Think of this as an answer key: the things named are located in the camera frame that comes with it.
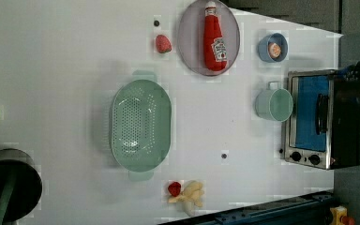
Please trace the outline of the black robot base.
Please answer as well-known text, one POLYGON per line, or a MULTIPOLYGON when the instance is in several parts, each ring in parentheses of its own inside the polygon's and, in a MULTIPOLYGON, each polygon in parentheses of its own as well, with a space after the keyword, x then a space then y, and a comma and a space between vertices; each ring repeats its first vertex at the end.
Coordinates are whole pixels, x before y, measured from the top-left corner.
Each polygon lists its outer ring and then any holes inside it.
POLYGON ((0 225, 13 225, 30 214, 41 194, 34 160, 22 150, 0 150, 0 225))

